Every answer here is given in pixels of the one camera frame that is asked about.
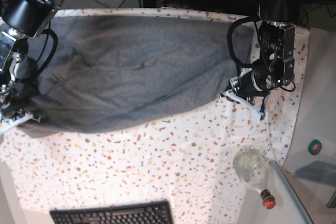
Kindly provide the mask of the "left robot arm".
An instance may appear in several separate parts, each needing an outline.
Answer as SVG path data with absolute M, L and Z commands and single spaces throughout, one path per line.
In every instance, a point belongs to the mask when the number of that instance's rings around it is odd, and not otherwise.
M 227 45 L 239 75 L 229 82 L 231 92 L 242 99 L 266 97 L 275 88 L 288 86 L 294 79 L 295 26 L 298 0 L 257 0 L 257 13 L 231 24 Z M 252 63 L 241 62 L 234 53 L 233 32 L 245 23 L 260 22 L 256 27 L 260 45 L 259 59 Z

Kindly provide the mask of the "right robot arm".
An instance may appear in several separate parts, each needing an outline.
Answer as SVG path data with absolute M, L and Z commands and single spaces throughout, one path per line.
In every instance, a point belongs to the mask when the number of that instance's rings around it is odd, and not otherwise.
M 1 32 L 1 120 L 17 120 L 27 113 L 16 101 L 18 83 L 36 79 L 48 66 L 58 44 L 57 35 L 47 25 L 60 10 L 64 0 L 11 0 L 2 20 L 8 28 Z M 46 35 L 53 40 L 51 52 L 42 66 L 30 77 L 19 79 L 16 66 L 28 53 L 28 39 Z

